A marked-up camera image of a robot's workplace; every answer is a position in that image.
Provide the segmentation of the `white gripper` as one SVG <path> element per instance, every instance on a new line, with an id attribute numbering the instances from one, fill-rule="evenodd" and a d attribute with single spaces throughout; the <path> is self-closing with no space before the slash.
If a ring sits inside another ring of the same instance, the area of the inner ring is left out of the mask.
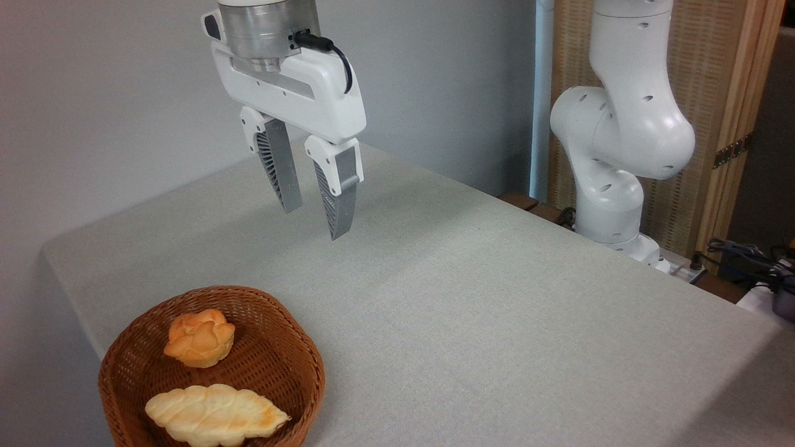
<path id="1" fill-rule="evenodd" d="M 290 213 L 302 206 L 289 124 L 311 135 L 306 153 L 330 239 L 345 235 L 364 179 L 355 136 L 365 129 L 366 114 L 352 66 L 331 43 L 311 42 L 320 34 L 316 10 L 213 9 L 202 15 L 202 31 L 211 40 L 222 85 L 244 105 L 240 121 L 247 145 L 282 209 Z"/>

